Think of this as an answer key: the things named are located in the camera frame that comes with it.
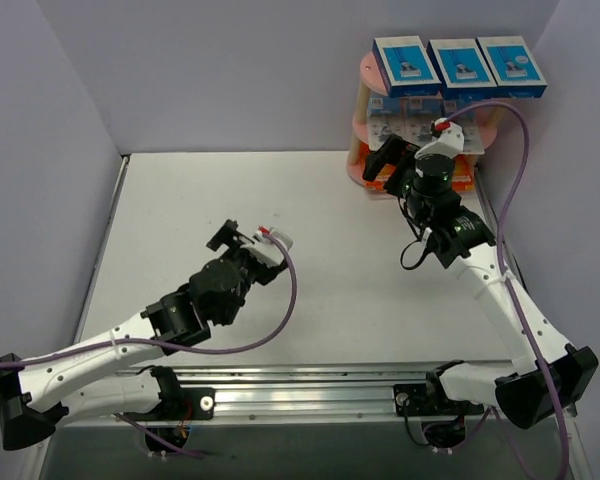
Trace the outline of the orange Gillette box front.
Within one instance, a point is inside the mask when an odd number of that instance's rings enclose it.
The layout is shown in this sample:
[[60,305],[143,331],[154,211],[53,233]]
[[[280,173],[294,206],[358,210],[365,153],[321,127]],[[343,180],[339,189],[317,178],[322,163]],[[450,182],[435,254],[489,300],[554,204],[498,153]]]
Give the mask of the orange Gillette box front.
[[475,189],[473,166],[471,159],[466,155],[458,155],[454,159],[452,189],[461,194]]

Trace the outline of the orange gillette box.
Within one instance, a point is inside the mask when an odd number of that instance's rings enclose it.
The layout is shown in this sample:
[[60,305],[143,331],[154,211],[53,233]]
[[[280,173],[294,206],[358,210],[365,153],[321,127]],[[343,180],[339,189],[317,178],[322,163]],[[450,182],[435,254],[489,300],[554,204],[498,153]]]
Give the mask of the orange gillette box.
[[466,155],[458,155],[454,159],[452,189],[461,194],[475,189],[473,166],[471,159]]
[[367,171],[368,160],[371,160],[371,164],[374,164],[376,152],[372,151],[368,144],[361,143],[359,146],[357,163],[355,164],[355,179],[359,180],[360,184],[367,190],[381,192],[384,190],[384,184],[395,172],[396,167],[392,164],[385,163],[378,171],[377,176],[373,180],[368,180],[364,177]]

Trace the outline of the blue razor blister pack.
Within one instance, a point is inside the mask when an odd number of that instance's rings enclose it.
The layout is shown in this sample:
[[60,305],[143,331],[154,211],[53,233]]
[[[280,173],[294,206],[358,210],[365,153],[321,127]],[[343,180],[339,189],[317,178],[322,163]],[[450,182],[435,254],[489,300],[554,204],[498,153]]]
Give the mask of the blue razor blister pack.
[[404,103],[405,139],[418,146],[429,143],[432,123],[442,116],[442,101],[436,97],[410,97]]

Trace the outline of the grey Harry's box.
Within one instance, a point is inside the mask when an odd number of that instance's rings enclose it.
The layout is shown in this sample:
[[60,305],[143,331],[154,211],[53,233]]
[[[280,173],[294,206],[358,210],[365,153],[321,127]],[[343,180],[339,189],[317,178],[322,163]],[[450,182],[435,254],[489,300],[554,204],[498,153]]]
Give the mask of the grey Harry's box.
[[388,97],[439,93],[441,81],[419,36],[376,37],[372,53]]
[[427,53],[444,100],[481,101],[495,96],[497,83],[476,39],[432,39]]

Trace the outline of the white blue Harry's box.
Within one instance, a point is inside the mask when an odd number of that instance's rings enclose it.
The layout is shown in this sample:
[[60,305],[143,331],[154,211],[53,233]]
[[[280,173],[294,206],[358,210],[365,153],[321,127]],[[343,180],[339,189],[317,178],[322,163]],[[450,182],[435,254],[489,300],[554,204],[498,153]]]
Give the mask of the white blue Harry's box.
[[547,81],[522,36],[477,37],[496,82],[495,98],[541,98]]

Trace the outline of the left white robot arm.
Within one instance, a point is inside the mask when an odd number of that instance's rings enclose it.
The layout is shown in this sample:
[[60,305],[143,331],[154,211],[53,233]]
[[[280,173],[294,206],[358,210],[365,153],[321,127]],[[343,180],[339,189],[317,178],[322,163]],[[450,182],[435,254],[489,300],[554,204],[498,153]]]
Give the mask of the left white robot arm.
[[0,357],[0,434],[6,451],[33,446],[60,426],[130,413],[142,420],[176,417],[186,395],[174,371],[118,371],[176,352],[202,353],[215,326],[231,325],[255,284],[293,273],[292,239],[275,228],[251,236],[226,221],[207,244],[219,251],[175,291],[128,320],[54,353]]

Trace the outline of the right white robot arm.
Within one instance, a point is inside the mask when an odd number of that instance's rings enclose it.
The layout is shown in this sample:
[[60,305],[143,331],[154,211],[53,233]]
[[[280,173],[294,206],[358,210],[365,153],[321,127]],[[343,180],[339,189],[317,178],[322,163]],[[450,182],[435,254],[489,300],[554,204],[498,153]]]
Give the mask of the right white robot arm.
[[549,322],[499,260],[489,227],[453,190],[460,138],[439,137],[419,148],[390,135],[367,156],[363,178],[373,181],[393,166],[384,191],[398,199],[423,253],[435,255],[471,292],[510,356],[506,368],[463,360],[437,368],[423,390],[425,403],[439,413],[458,402],[493,406],[516,427],[528,429],[579,401],[599,360],[590,347],[575,347]]

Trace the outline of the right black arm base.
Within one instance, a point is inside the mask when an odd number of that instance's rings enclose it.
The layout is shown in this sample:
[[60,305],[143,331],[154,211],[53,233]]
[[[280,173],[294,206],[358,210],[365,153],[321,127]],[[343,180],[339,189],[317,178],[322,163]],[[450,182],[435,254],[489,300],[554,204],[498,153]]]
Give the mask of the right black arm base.
[[404,421],[409,440],[418,447],[451,454],[470,434],[467,419],[487,413],[467,401],[440,400],[425,382],[394,384],[395,413]]

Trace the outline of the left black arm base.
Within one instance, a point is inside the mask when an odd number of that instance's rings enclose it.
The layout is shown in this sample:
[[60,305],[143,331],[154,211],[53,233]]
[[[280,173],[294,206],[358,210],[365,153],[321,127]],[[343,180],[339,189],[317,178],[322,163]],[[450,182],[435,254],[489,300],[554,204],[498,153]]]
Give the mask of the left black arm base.
[[158,404],[148,412],[127,409],[117,413],[116,418],[143,434],[149,457],[203,460],[212,453],[189,449],[186,444],[195,422],[214,418],[215,397],[216,390],[211,387],[181,388],[160,393]]

